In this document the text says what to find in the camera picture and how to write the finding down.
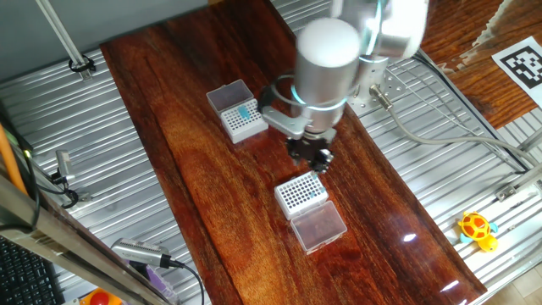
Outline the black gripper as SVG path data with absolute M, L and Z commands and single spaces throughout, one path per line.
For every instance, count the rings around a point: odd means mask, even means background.
M 295 166 L 310 169 L 313 162 L 313 171 L 325 174 L 334 159 L 330 146 L 335 135 L 336 130 L 326 130 L 322 133 L 308 132 L 300 139 L 288 137 L 285 141 L 287 153 Z

